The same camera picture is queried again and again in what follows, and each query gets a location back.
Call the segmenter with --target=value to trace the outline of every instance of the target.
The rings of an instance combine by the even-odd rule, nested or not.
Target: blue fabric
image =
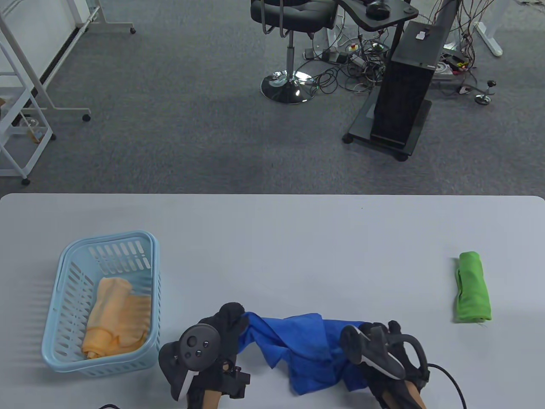
[[[239,352],[255,342],[271,368],[285,360],[289,381],[299,395],[329,388],[341,379],[350,391],[367,386],[338,343],[346,325],[359,326],[361,322],[324,320],[320,314],[282,320],[261,318],[253,312],[247,316],[250,324],[239,338]]]

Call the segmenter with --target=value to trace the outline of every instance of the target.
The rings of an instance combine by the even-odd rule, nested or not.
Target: hand
[[[187,394],[187,403],[190,408],[200,409],[204,391],[219,391],[223,382],[223,373],[233,370],[237,362],[239,336],[246,330],[249,322],[248,317],[243,316],[244,313],[244,307],[239,303],[227,303],[212,317],[199,321],[199,324],[211,325],[218,331],[221,346],[214,364],[193,378]]]
[[[369,336],[371,333],[371,328],[373,327],[382,327],[383,331],[391,334],[401,334],[401,326],[397,321],[390,321],[388,323],[388,328],[380,322],[370,323],[366,322],[362,324],[359,328],[366,336]],[[411,393],[410,389],[413,389],[410,384],[412,383],[418,393],[428,382],[427,376],[422,373],[419,368],[416,368],[405,351],[403,344],[395,344],[388,348],[388,352],[392,354],[404,367],[405,367],[405,379],[404,380],[394,380],[375,368],[370,367],[369,365],[362,363],[358,365],[362,375],[364,376],[369,389],[374,397],[379,401],[381,407],[383,408],[392,408],[393,405],[389,398],[385,399],[385,396],[390,396],[395,400],[397,407],[400,408],[422,408],[423,402],[417,397],[417,402],[415,400],[414,394]]]

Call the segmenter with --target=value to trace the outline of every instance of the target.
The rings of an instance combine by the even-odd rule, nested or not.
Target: rolled green towel
[[[492,319],[492,308],[482,270],[481,257],[474,251],[460,254],[456,271],[458,298],[456,321],[484,322]]]

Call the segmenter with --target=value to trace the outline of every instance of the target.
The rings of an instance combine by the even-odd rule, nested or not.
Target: black stand
[[[401,39],[404,23],[418,16],[418,10],[412,7],[410,0],[385,0],[385,3],[391,8],[391,14],[388,19],[382,21],[370,20],[365,14],[365,6],[355,0],[336,0],[337,3],[346,10],[353,20],[365,31],[377,31],[385,27],[397,25],[396,33],[393,38],[387,64],[393,56],[393,53]],[[452,23],[456,17],[456,12],[462,0],[442,0],[436,25],[445,27],[444,39],[448,36]],[[411,132],[405,144],[396,143],[385,138],[371,136],[371,129],[374,122],[374,110],[377,104],[380,87],[375,87],[364,106],[358,113],[356,120],[342,138],[344,143],[352,143],[358,139],[380,151],[386,151],[394,155],[400,161],[406,161],[413,154],[416,143],[422,132],[422,128],[432,106],[431,101],[424,99],[420,105],[420,110],[416,115]]]
[[[372,147],[384,152],[393,153],[394,157],[399,162],[405,162],[409,159],[409,156],[413,154],[418,138],[424,127],[424,122],[429,113],[429,109],[432,106],[432,102],[425,99],[420,105],[420,111],[416,116],[416,121],[413,125],[413,129],[409,135],[407,143],[402,147],[400,144],[388,141],[386,139],[371,136],[371,128],[374,121],[374,109],[377,104],[378,94],[380,87],[375,87],[364,106],[358,113],[356,120],[348,130],[348,133],[343,136],[342,141],[344,143],[352,143],[354,139],[369,144]]]

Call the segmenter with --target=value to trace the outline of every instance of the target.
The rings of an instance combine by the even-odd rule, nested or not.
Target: light blue plastic basket
[[[151,326],[147,341],[137,351],[87,359],[81,345],[103,277],[124,278],[134,294],[152,297]],[[73,242],[59,259],[41,344],[45,363],[55,372],[88,376],[151,368],[159,356],[160,300],[159,242],[150,233],[134,231]]]

